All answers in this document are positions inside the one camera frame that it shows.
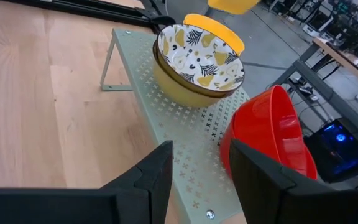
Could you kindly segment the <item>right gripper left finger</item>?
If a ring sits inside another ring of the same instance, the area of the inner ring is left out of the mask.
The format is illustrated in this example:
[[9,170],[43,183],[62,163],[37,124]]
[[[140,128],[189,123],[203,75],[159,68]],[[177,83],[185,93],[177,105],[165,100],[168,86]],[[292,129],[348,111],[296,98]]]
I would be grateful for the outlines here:
[[0,224],[164,224],[173,143],[99,189],[0,188]]

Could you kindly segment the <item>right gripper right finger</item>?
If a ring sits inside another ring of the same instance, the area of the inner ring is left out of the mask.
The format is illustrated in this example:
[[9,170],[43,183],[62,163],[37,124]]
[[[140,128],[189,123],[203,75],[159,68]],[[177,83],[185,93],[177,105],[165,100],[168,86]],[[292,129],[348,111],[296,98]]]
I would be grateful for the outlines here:
[[358,224],[358,190],[336,190],[239,140],[229,150],[247,224]]

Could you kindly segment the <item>red plastic mini bowl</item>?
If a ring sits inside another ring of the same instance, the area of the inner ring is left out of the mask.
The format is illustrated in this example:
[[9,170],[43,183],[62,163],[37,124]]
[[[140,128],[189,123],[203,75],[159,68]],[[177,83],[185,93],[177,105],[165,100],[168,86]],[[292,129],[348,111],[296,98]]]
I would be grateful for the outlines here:
[[243,103],[235,112],[233,131],[236,139],[251,148],[317,178],[295,108],[282,86],[275,85]]
[[248,122],[233,116],[219,147],[220,158],[228,176],[232,176],[229,160],[230,144],[238,139],[279,163],[311,178],[317,179],[314,160],[305,146],[298,123],[287,131],[274,131],[271,120]]

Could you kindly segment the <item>pear-patterned ceramic bowl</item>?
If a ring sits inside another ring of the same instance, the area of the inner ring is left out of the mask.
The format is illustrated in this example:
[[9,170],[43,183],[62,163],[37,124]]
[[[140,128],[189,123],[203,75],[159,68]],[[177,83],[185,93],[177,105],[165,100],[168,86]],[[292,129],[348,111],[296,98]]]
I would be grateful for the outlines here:
[[172,101],[185,106],[202,108],[209,107],[213,104],[216,104],[220,100],[223,100],[223,98],[214,98],[196,93],[176,82],[162,68],[162,63],[158,60],[157,47],[155,44],[153,44],[152,52],[154,55],[154,78],[160,89]]
[[200,27],[167,26],[157,35],[155,45],[168,76],[194,92],[223,98],[241,87],[245,79],[238,54]]

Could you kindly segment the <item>yellow plastic mini bowl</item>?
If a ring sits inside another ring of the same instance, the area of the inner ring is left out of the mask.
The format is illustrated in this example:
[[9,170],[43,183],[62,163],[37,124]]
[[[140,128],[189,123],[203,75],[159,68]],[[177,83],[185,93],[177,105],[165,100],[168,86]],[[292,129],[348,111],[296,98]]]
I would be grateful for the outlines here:
[[210,17],[201,14],[187,14],[183,23],[200,27],[215,34],[225,41],[238,55],[245,49],[243,41],[234,31]]
[[208,6],[231,14],[243,14],[260,0],[208,0]]

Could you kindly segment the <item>computer tower with blue lights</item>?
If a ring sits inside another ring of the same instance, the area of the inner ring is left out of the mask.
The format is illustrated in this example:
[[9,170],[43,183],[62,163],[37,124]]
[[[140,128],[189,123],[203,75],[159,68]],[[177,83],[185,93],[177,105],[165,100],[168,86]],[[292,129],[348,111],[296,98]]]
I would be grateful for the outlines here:
[[346,118],[322,125],[304,137],[318,175],[328,183],[358,176],[358,128]]

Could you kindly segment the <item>green perforated metal shelf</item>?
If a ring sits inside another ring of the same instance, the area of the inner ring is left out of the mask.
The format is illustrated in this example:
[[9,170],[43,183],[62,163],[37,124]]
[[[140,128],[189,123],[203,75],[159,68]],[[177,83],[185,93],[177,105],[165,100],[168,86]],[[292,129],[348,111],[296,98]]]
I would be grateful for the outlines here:
[[106,56],[114,49],[130,84],[101,84],[104,91],[133,91],[156,144],[173,141],[172,201],[183,224],[246,224],[234,185],[220,161],[219,145],[234,111],[249,99],[239,88],[209,108],[173,102],[152,73],[155,35],[113,29]]

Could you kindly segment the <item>wooden desk with grey legs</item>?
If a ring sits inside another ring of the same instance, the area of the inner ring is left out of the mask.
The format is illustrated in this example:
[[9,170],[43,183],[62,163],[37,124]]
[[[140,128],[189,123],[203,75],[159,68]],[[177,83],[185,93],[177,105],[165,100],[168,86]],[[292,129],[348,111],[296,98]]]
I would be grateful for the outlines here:
[[284,84],[295,72],[299,73],[341,116],[346,117],[357,128],[358,132],[358,112],[352,108],[347,100],[339,96],[328,84],[318,77],[316,71],[306,64],[306,61],[319,49],[323,49],[331,58],[335,59],[335,61],[339,62],[358,78],[358,67],[356,65],[343,56],[343,54],[340,54],[339,51],[332,48],[325,40],[316,37],[307,50],[273,84]]

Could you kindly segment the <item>black aluminium table frame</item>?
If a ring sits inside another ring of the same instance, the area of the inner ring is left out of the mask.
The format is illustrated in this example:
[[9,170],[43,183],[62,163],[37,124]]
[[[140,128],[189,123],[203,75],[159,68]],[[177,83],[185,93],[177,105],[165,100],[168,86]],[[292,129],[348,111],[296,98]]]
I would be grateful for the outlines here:
[[153,2],[154,11],[139,7],[128,7],[101,0],[1,0],[46,10],[92,17],[105,21],[120,22],[146,27],[158,34],[164,27],[176,23],[175,19],[163,15]]

